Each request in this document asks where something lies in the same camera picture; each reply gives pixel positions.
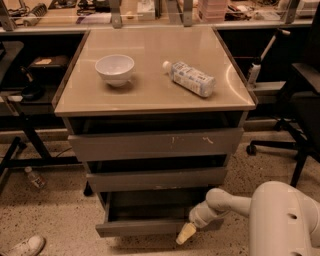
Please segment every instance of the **open drawer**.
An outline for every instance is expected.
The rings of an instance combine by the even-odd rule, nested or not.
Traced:
[[[103,193],[106,216],[96,225],[101,237],[180,232],[189,211],[209,188]]]
[[[234,153],[242,128],[71,135],[79,161],[142,159]]]
[[[89,162],[94,192],[207,187],[222,184],[226,155]]]

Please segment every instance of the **bottle cap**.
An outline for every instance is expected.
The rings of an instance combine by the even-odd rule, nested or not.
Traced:
[[[171,62],[170,61],[165,61],[163,62],[162,64],[162,68],[167,72],[167,73],[170,73],[170,70],[171,70]]]
[[[32,172],[31,166],[27,166],[26,168],[24,168],[24,171],[25,171],[26,173]]]

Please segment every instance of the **drawer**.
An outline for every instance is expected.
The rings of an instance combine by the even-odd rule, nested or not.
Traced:
[[[234,153],[242,128],[71,135],[79,161]]]
[[[242,111],[70,117],[74,134],[237,128]]]
[[[221,155],[90,162],[87,179],[94,192],[207,187],[223,183],[225,159]]]
[[[101,237],[180,232],[189,211],[205,199],[209,188],[105,193],[106,215],[96,225]],[[215,222],[214,227],[221,225]]]

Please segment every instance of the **chair wheel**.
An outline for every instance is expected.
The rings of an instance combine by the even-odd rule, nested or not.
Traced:
[[[247,146],[247,153],[248,153],[248,155],[250,155],[250,156],[255,156],[256,155],[256,153],[257,153],[257,148],[256,148],[256,146],[255,145],[248,145]]]

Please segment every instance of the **white bowl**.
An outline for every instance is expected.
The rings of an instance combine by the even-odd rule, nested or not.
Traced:
[[[120,87],[130,80],[134,60],[126,55],[109,55],[96,62],[95,68],[106,83]]]

